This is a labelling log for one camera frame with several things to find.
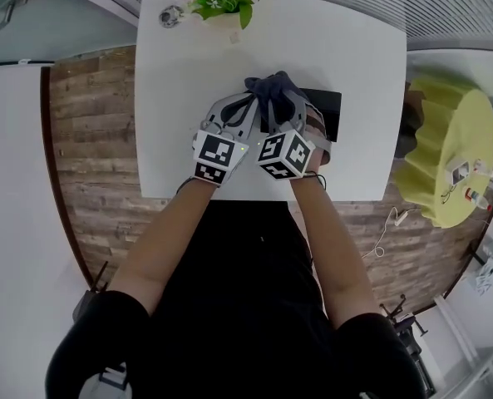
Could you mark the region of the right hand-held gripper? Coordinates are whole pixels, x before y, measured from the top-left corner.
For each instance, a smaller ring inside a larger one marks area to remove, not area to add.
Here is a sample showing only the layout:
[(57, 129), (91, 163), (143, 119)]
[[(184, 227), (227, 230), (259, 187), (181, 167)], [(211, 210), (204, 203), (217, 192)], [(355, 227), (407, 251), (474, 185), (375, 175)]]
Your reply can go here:
[(256, 165), (275, 180), (303, 178), (315, 146), (305, 140), (298, 131), (304, 131), (308, 100), (294, 91), (289, 92), (293, 114), (289, 123), (294, 130), (280, 132), (278, 106), (268, 101), (269, 136), (259, 146)]

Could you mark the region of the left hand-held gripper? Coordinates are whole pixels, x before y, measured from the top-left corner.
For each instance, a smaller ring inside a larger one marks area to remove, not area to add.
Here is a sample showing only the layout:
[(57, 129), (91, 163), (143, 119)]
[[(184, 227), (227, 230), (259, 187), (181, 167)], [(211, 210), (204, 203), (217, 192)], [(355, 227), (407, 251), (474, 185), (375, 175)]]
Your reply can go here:
[(216, 101), (193, 139), (194, 177), (220, 187), (249, 152), (247, 140), (259, 108), (257, 97), (239, 93)]

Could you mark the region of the dark blue cloth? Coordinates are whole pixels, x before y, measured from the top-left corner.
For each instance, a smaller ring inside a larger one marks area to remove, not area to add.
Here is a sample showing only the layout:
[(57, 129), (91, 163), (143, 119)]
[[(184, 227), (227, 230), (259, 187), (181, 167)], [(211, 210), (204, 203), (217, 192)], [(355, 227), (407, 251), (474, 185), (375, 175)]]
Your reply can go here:
[(285, 97), (284, 91), (292, 91), (309, 102), (307, 95), (292, 82), (286, 71), (278, 71), (266, 78), (247, 77), (244, 79), (244, 86), (257, 97), (259, 109), (266, 121), (269, 116), (269, 103), (272, 103), (278, 124), (289, 121), (293, 115), (292, 102)]

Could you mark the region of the black desk telephone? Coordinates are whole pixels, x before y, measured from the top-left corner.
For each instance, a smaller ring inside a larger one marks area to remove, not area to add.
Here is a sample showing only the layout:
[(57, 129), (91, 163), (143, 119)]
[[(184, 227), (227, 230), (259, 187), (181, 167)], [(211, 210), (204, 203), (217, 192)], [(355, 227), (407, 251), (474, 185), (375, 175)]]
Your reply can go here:
[[(306, 96), (307, 101), (323, 115), (326, 137), (332, 143), (338, 141), (338, 128), (342, 104), (342, 94), (337, 91), (326, 91), (310, 88), (301, 88), (300, 91)], [(283, 95), (281, 103), (283, 108), (274, 111), (276, 121), (288, 121), (295, 112), (295, 101), (301, 104), (303, 97), (289, 98)]]

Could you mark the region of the person's right forearm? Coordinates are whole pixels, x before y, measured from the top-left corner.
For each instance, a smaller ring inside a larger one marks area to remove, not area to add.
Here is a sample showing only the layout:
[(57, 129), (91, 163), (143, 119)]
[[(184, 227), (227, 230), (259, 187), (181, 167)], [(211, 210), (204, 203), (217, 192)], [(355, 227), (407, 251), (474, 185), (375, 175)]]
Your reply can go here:
[(328, 318), (335, 328), (366, 313), (378, 313), (364, 262), (333, 202), (318, 179), (290, 182), (308, 236)]

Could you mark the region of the person's left forearm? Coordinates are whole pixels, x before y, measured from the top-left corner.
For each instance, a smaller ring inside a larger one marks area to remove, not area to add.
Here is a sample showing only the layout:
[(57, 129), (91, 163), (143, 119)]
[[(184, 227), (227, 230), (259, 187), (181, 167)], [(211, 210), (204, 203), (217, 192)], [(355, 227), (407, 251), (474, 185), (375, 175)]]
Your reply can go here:
[(109, 289), (153, 314), (215, 191), (203, 180), (187, 181), (131, 246)]

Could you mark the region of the person's right hand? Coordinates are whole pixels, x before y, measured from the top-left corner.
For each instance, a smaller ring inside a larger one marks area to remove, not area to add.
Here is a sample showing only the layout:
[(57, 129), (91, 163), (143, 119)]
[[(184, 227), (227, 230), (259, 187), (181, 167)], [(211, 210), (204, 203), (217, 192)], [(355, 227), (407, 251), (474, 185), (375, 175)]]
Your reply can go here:
[(304, 137), (315, 146), (308, 162), (308, 171), (317, 173), (320, 167), (328, 164), (331, 159), (332, 142), (327, 137), (323, 114), (316, 107), (309, 104), (306, 105)]

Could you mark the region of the black wrist band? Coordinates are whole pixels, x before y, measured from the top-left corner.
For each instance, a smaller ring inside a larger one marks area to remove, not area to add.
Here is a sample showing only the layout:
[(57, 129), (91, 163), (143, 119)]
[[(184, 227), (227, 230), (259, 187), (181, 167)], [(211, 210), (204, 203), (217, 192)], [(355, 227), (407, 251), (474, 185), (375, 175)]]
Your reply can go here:
[(323, 187), (324, 190), (327, 189), (327, 181), (323, 175), (320, 175), (319, 173), (314, 171), (307, 171), (303, 177), (304, 179), (315, 178), (319, 182), (319, 184)]

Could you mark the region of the white square table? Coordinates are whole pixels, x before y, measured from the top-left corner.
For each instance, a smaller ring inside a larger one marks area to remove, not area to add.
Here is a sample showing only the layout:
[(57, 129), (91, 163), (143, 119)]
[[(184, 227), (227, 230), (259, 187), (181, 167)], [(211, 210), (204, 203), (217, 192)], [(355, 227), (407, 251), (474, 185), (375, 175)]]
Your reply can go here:
[(196, 17), (163, 28), (159, 14), (173, 2), (141, 4), (135, 128), (143, 196), (170, 198), (194, 174), (193, 137), (217, 100), (244, 91), (247, 77), (286, 71), (296, 86), (343, 96), (338, 141), (321, 169), (330, 198), (382, 199), (405, 90), (402, 31), (321, 0), (261, 0), (245, 29)]

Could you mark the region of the person's black shirt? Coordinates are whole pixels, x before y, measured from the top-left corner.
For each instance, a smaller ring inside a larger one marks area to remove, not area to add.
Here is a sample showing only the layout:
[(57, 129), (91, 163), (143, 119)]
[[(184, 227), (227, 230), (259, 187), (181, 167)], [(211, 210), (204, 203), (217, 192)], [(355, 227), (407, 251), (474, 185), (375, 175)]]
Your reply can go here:
[(125, 364), (133, 399), (426, 399), (382, 315), (334, 328), (284, 203), (213, 201), (154, 313), (95, 296), (56, 350), (47, 399)]

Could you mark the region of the small white box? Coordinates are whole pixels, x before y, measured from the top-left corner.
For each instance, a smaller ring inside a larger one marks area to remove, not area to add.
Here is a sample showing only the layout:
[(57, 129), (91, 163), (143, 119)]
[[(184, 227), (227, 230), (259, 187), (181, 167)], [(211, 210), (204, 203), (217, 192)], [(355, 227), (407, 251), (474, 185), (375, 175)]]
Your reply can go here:
[(455, 186), (466, 179), (470, 172), (470, 163), (462, 157), (456, 157), (446, 164), (445, 178), (449, 185)]

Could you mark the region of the round table yellow-green tablecloth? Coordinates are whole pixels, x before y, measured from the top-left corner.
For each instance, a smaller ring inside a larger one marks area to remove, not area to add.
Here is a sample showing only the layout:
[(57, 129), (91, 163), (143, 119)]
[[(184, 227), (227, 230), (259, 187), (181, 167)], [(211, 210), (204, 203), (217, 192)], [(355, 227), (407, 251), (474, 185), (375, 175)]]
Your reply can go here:
[[(423, 217), (436, 227), (451, 228), (476, 209), (463, 189), (483, 195), (490, 183), (490, 178), (473, 172), (473, 164), (481, 159), (493, 169), (493, 108), (483, 91), (465, 81), (419, 76), (410, 90), (423, 94), (423, 124), (416, 133), (416, 148), (404, 157), (394, 180), (402, 198), (419, 205)], [(445, 167), (456, 157), (467, 160), (471, 172), (441, 204), (441, 194), (450, 187)]]

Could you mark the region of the clear bottle red cap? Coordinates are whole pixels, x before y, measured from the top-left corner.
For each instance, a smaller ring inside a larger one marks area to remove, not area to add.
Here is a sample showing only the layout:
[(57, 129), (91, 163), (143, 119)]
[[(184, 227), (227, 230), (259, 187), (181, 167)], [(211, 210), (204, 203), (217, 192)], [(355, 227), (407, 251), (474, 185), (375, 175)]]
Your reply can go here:
[(488, 202), (488, 200), (477, 191), (473, 190), (470, 187), (465, 187), (463, 189), (464, 198), (473, 204), (476, 208), (484, 209), (485, 211), (490, 212), (492, 210), (492, 205)]

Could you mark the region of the crumpled white plastic bag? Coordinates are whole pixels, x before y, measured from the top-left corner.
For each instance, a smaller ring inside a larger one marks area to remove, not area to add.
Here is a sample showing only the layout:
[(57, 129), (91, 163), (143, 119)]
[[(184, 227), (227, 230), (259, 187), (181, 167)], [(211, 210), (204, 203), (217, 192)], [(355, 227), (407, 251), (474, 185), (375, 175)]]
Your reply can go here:
[(475, 278), (475, 290), (482, 296), (493, 288), (493, 259), (488, 259)]

